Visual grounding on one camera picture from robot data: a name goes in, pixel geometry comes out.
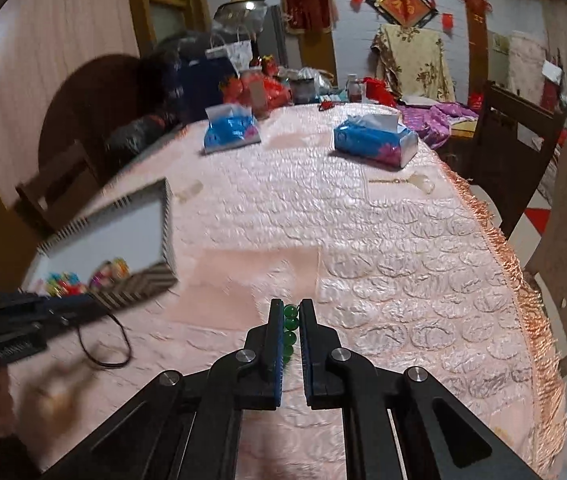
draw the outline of red plastic bag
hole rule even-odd
[[[372,99],[380,105],[397,106],[397,101],[394,95],[386,88],[385,81],[375,79],[374,77],[365,77],[363,82],[365,83],[365,96],[368,99]]]
[[[244,72],[241,79],[235,77],[228,80],[228,84],[222,89],[223,102],[251,106],[249,86],[256,80],[263,80],[263,87],[268,98],[268,110],[286,106],[291,102],[292,94],[289,88],[257,70]]]

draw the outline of purple cloth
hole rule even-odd
[[[441,148],[451,136],[451,118],[477,119],[479,116],[459,103],[438,103],[430,108],[398,105],[404,124],[416,132],[433,150]]]

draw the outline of green bead string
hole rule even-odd
[[[283,327],[286,330],[290,330],[291,332],[294,332],[299,328],[299,320],[296,317],[293,317],[292,319],[290,317],[287,317],[286,319],[283,320]]]
[[[289,319],[294,319],[299,314],[297,305],[288,304],[283,307],[283,315]]]
[[[299,308],[297,305],[287,304],[283,307],[283,365],[290,361],[294,353],[294,345],[297,342],[297,335],[294,333],[299,327]]]

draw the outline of white paper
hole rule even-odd
[[[391,132],[393,134],[399,133],[398,115],[367,114],[353,119],[361,126],[366,126],[373,130]]]
[[[404,95],[403,97],[401,97],[401,101],[403,101],[407,106],[423,108],[430,108],[431,106],[439,104],[439,102],[435,101],[434,99],[420,95]]]
[[[541,73],[555,85],[561,84],[561,75],[563,74],[563,70],[552,64],[550,61],[543,62]]]

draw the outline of pink fabric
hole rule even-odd
[[[433,150],[440,148],[451,136],[451,118],[476,120],[478,115],[458,103],[439,103],[430,108],[399,105],[404,124],[419,134]]]
[[[260,124],[262,144],[211,156],[199,154],[206,123],[192,124],[103,190],[90,210],[169,180],[179,283],[119,315],[134,350],[128,367],[91,370],[68,334],[10,368],[20,435],[42,466],[160,371],[190,374],[241,348],[272,298],[307,296],[344,346],[390,370],[427,368],[536,465],[535,363],[503,269],[425,143],[394,172],[333,155],[333,128],[366,113],[397,111],[282,108]],[[285,136],[295,141],[279,142]],[[409,184],[412,174],[434,191]],[[121,357],[110,321],[87,327],[84,340],[105,358]],[[237,479],[345,479],[341,415],[307,407],[299,352],[297,343],[281,408],[244,413]]]

